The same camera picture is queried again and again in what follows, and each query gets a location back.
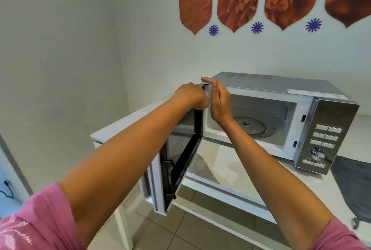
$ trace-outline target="microwave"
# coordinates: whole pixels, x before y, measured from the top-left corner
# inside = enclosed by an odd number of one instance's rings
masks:
[[[328,173],[358,103],[326,80],[234,72],[213,78],[231,93],[235,121],[268,153],[297,168]],[[203,88],[211,100],[211,85]],[[141,116],[165,100],[143,108]],[[179,121],[141,177],[141,192],[156,212],[167,214],[202,138],[231,143],[210,107],[192,109]]]

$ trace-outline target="power cord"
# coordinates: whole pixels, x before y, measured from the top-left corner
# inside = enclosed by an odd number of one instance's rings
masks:
[[[11,196],[8,196],[5,192],[3,192],[2,190],[0,190],[0,193],[4,194],[6,197],[8,198],[14,198],[14,193],[12,191],[12,188],[10,187],[10,181],[6,180],[4,181],[4,185],[7,186],[7,188],[9,189],[10,193],[12,194]]]

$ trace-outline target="pink sleeve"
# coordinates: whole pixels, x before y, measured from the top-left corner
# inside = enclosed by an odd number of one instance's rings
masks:
[[[309,250],[369,250],[358,236],[334,217]]]
[[[86,250],[69,202],[53,184],[31,196],[21,210],[0,221],[0,250]]]

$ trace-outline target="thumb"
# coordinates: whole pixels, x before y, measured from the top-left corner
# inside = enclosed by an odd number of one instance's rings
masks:
[[[212,89],[211,89],[211,94],[212,94],[211,102],[214,103],[214,104],[220,104],[218,84],[215,81],[211,85],[212,85]]]

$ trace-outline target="dark gray mat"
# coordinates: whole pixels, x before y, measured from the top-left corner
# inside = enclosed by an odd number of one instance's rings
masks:
[[[353,228],[359,221],[371,223],[371,163],[337,156],[331,172],[349,209],[356,215]]]

